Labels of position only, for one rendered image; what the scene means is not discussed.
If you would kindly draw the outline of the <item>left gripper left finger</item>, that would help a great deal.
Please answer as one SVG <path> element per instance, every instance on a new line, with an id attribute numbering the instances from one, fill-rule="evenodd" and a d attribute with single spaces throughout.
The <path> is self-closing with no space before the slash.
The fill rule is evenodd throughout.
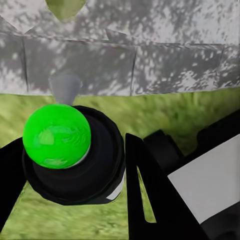
<path id="1" fill-rule="evenodd" d="M 23 137 L 0 149 L 0 233 L 27 182 L 23 149 Z"/>

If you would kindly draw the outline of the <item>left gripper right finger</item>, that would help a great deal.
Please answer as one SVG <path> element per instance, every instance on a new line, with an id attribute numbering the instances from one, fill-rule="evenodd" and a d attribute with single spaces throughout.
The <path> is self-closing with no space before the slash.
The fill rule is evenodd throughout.
<path id="1" fill-rule="evenodd" d="M 144 141 L 125 134 L 129 240 L 210 240 Z M 156 223 L 145 220 L 137 167 Z"/>

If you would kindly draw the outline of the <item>insectifuge atomizer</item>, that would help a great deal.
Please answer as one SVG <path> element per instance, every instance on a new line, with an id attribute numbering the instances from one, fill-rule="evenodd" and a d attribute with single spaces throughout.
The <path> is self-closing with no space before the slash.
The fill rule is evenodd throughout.
<path id="1" fill-rule="evenodd" d="M 44 199 L 63 206 L 114 201 L 126 173 L 116 123 L 94 108 L 72 106 L 83 86 L 80 77 L 60 71 L 48 81 L 56 103 L 33 112 L 22 134 L 26 180 Z"/>

